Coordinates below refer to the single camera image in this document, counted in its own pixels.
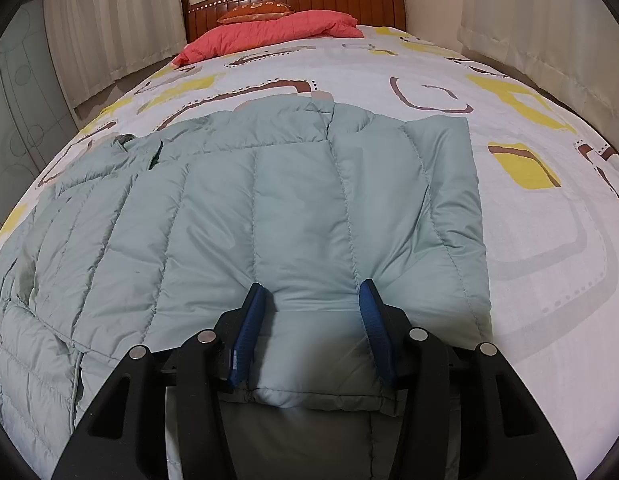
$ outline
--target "white curtain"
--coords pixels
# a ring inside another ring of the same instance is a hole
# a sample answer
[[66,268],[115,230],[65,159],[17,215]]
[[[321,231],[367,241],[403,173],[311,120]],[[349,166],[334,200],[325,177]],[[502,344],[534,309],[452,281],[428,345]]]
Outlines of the white curtain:
[[619,152],[619,25],[602,0],[464,0],[459,40],[528,75]]
[[45,0],[45,22],[72,108],[186,43],[180,0]]

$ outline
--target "bed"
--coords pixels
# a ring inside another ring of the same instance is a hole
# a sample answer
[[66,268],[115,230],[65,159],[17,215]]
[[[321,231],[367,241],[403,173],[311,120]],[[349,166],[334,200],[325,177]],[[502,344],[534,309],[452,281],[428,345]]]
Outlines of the bed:
[[[260,1],[350,13],[365,37],[309,38],[160,70],[103,110],[58,153],[5,223],[0,253],[44,190],[73,161],[113,136],[145,137],[274,94],[333,100],[401,121],[436,114],[466,118],[483,210],[494,342],[535,396],[578,477],[587,478],[619,436],[618,153],[586,122],[535,90],[405,33],[403,0],[207,0],[188,8],[188,40],[215,27],[222,12]],[[35,363],[21,362],[17,349],[10,352],[14,355],[0,358],[0,372],[7,372],[9,362],[37,377]],[[81,359],[81,396],[76,382],[69,389],[78,417],[109,369],[98,358],[90,360],[88,351]],[[266,396],[255,400],[268,403]],[[246,406],[225,416],[257,425],[263,413],[284,416],[275,408],[249,412]],[[63,421],[50,441],[39,416],[15,406],[13,413],[30,434],[16,446],[48,478],[74,421]],[[345,413],[335,414],[343,416],[343,427],[345,417],[356,414]],[[391,454],[381,449],[394,444],[374,443],[372,428],[394,425],[397,431],[398,426],[391,417],[375,416],[369,415],[372,450],[376,444],[371,459],[357,468],[357,460],[346,457],[340,478],[386,478]],[[367,420],[361,427],[368,431]],[[241,445],[251,458],[258,455],[258,443]],[[39,460],[36,453],[45,454],[43,449],[49,453]],[[170,472],[177,478],[174,456],[172,450]],[[282,462],[281,471],[289,465]],[[316,469],[304,474],[311,478],[324,466],[318,459]],[[264,478],[267,469],[260,464],[240,472],[244,478]]]

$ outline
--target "fabric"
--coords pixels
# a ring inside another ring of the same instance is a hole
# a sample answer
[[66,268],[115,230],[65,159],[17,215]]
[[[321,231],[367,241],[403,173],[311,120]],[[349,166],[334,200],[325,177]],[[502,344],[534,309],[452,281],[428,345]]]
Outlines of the fabric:
[[289,16],[293,12],[291,7],[280,2],[255,2],[238,6],[236,9],[226,12],[217,22],[222,24],[263,22]]
[[45,0],[45,24],[72,108],[186,44],[180,0]]
[[176,66],[314,36],[362,38],[358,20],[335,10],[304,10],[269,22],[233,23],[208,30],[173,60]]
[[619,152],[619,25],[602,0],[464,0],[459,40],[528,75]]
[[[491,338],[466,119],[404,123],[272,96],[131,137],[65,171],[20,252],[3,253],[16,262],[0,276],[0,393],[18,413],[28,397],[45,413],[56,456],[75,405],[92,400],[77,383],[85,358],[108,365],[91,379],[102,382],[131,346],[173,348],[213,327],[253,282],[272,303],[241,402],[395,415],[361,322],[366,278],[455,346]],[[388,203],[387,193],[405,200]],[[53,368],[58,397],[46,382],[22,388]],[[29,456],[12,415],[3,408],[1,420]]]

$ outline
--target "patterned bedsheet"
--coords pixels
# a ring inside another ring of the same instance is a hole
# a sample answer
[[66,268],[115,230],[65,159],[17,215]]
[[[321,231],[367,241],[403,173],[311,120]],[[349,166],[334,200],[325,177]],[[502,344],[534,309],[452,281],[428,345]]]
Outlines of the patterned bedsheet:
[[146,136],[270,94],[353,104],[408,121],[467,118],[480,179],[494,339],[538,400],[579,478],[619,434],[619,155],[533,89],[387,27],[168,65],[104,109],[42,172],[45,187],[119,134]]

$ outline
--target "bedsheet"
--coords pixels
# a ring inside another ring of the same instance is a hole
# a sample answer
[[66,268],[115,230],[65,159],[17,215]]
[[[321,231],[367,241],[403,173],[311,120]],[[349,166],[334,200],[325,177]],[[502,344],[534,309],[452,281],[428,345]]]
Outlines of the bedsheet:
[[359,40],[312,38],[167,66],[58,154],[14,208],[0,249],[73,160],[119,134],[146,136],[271,94],[331,99],[401,121],[464,117],[494,341],[585,478],[619,434],[618,154],[577,116],[490,67],[399,30],[360,28]]

